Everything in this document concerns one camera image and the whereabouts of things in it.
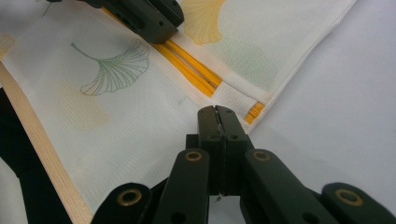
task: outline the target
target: green ginkgo leaf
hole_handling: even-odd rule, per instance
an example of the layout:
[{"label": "green ginkgo leaf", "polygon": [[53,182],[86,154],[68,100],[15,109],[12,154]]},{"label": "green ginkgo leaf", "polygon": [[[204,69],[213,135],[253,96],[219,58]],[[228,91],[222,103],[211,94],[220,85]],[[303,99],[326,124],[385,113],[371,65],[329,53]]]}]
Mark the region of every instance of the green ginkgo leaf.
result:
[{"label": "green ginkgo leaf", "polygon": [[108,59],[93,58],[74,43],[71,46],[99,63],[96,79],[80,89],[86,95],[100,95],[129,87],[149,68],[149,48],[138,39],[134,39],[122,54]]}]

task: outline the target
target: ginkgo leaf print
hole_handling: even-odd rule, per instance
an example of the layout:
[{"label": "ginkgo leaf print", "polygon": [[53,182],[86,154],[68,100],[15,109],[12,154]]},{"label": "ginkgo leaf print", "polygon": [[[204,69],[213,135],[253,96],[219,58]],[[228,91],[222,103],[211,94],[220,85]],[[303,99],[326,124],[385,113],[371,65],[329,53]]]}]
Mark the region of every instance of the ginkgo leaf print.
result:
[{"label": "ginkgo leaf print", "polygon": [[0,35],[0,60],[14,44],[15,40],[10,35]]},{"label": "ginkgo leaf print", "polygon": [[149,48],[138,39],[134,39],[122,54],[108,59],[93,58],[74,43],[71,46],[99,63],[96,79],[80,89],[86,95],[100,95],[129,87],[149,68]]},{"label": "ginkgo leaf print", "polygon": [[195,44],[203,45],[221,40],[218,20],[225,0],[184,0],[184,31]]}]

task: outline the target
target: wooden board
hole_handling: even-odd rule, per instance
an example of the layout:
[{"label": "wooden board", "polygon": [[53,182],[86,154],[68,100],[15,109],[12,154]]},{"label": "wooden board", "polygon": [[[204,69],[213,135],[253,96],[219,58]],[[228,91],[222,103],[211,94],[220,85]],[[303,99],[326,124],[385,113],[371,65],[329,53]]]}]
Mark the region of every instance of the wooden board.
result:
[{"label": "wooden board", "polygon": [[18,83],[0,62],[0,83],[12,103],[35,152],[43,163],[73,223],[90,223],[92,214],[62,165],[35,111]]}]

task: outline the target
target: white table surface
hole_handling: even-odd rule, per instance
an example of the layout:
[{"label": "white table surface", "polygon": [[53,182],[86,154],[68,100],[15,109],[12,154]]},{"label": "white table surface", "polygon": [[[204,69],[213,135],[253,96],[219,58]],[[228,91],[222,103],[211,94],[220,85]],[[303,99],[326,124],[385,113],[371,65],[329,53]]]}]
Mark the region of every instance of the white table surface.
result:
[{"label": "white table surface", "polygon": [[[358,0],[308,56],[250,134],[309,188],[354,185],[396,215],[396,1]],[[237,197],[209,223],[244,220]],[[0,223],[26,223],[18,179],[0,161]]]}]

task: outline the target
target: cloth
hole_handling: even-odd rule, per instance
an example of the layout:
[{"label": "cloth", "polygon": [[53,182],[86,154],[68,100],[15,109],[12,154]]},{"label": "cloth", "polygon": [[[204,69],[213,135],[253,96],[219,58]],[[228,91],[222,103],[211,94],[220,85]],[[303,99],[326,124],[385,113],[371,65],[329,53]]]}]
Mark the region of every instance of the cloth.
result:
[{"label": "cloth", "polygon": [[250,132],[353,3],[181,2],[186,22],[172,41],[215,74],[209,93],[164,57],[168,49],[77,2],[53,4],[4,64],[94,212],[123,183],[163,180],[200,108],[228,106]]}]

